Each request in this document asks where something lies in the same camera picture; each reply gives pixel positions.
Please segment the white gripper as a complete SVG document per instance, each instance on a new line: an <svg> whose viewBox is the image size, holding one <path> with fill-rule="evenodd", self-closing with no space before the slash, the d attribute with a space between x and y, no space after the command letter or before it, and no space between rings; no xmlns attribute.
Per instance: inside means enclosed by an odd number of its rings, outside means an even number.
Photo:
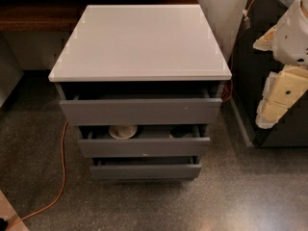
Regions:
<svg viewBox="0 0 308 231"><path fill-rule="evenodd" d="M285 65L266 80L255 122L259 128L272 128L308 90L308 0L295 0L277 24L255 40L253 48L271 51Z"/></svg>

